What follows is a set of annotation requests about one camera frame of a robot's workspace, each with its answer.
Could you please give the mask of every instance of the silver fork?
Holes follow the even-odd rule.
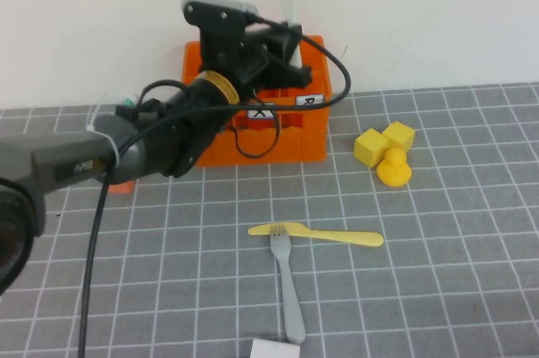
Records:
[[[280,288],[283,294],[286,338],[292,344],[301,344],[306,337],[302,310],[297,301],[296,288],[290,272],[292,245],[284,225],[273,225],[269,233],[269,244],[280,268]]]

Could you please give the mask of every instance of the yellow rubber duck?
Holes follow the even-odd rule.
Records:
[[[406,152],[400,147],[392,147],[376,169],[378,178],[385,185],[400,187],[412,177],[412,169],[406,163]]]

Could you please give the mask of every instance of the label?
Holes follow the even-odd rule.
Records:
[[[56,181],[63,181],[88,172],[98,172],[103,170],[104,167],[103,161],[99,158],[65,163],[54,169],[54,176]]]
[[[296,105],[313,105],[321,104],[324,101],[323,94],[313,94],[313,95],[298,95],[296,97]]]
[[[271,120],[274,118],[274,113],[270,110],[248,110],[247,117],[250,120]]]

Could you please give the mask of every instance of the fork handle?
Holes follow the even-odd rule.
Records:
[[[301,344],[306,337],[300,303],[297,301],[296,288],[292,280],[288,260],[279,261],[280,287],[283,292],[283,307],[285,311],[286,338],[292,344]]]

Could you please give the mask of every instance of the yellow plastic knife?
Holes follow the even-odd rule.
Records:
[[[247,230],[251,236],[270,234],[272,225],[280,224],[286,227],[291,236],[299,238],[320,238],[334,242],[358,244],[360,246],[379,247],[384,244],[384,237],[377,232],[346,232],[341,230],[313,230],[298,222],[276,222],[250,227]]]

